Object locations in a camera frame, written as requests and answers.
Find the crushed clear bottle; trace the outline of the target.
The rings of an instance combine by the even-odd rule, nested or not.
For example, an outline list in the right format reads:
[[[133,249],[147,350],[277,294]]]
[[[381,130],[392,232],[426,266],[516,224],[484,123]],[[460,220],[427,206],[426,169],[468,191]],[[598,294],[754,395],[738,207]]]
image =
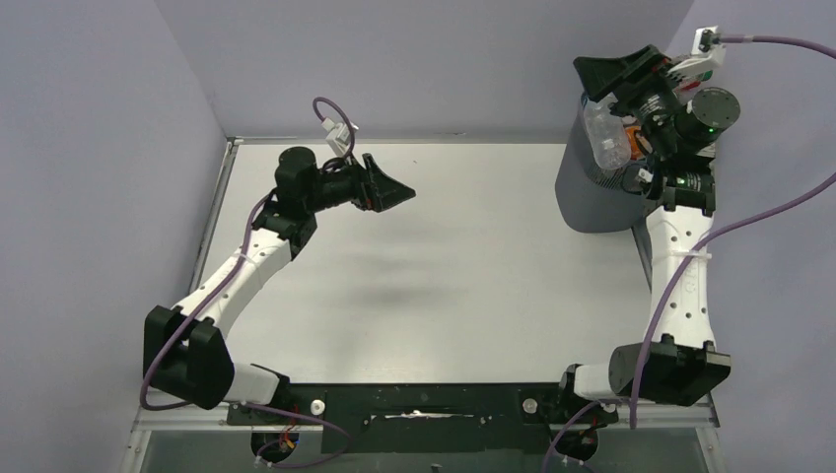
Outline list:
[[[593,101],[582,94],[582,118],[594,162],[601,169],[615,170],[626,166],[632,157],[632,147],[625,133],[622,119],[611,113],[616,103],[613,94]]]

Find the orange juice bottle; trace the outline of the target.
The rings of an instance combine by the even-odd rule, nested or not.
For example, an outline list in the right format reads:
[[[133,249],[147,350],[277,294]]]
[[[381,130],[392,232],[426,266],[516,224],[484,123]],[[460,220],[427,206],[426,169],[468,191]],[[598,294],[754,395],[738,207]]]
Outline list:
[[[629,125],[624,127],[624,132],[631,147],[631,160],[643,160],[651,152],[651,146],[644,138],[642,128],[638,125]]]

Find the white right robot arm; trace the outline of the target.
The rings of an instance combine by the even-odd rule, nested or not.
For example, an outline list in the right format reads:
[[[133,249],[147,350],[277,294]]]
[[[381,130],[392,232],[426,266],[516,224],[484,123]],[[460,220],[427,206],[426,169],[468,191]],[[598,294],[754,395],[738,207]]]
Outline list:
[[[652,314],[642,341],[616,347],[606,363],[568,368],[566,386],[554,394],[564,419],[582,419],[594,400],[689,406],[731,372],[708,313],[706,240],[717,209],[714,145],[739,119],[740,105],[722,88],[689,100],[676,91],[708,59],[700,52],[675,61],[648,45],[622,57],[573,62],[588,101],[616,119],[636,119],[650,146],[632,175],[644,201]]]

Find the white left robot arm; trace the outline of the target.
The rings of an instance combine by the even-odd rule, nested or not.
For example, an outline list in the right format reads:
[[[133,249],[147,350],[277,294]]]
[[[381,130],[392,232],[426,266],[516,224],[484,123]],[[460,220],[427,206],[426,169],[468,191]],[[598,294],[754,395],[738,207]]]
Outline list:
[[[413,188],[381,170],[365,154],[333,158],[323,166],[306,147],[283,151],[275,185],[250,211],[242,243],[197,289],[172,307],[155,306],[143,333],[140,404],[155,388],[189,404],[213,409],[223,402],[277,405],[290,382],[279,372],[234,363],[226,339],[266,283],[294,261],[317,229],[317,213],[349,203],[381,213],[415,197]]]

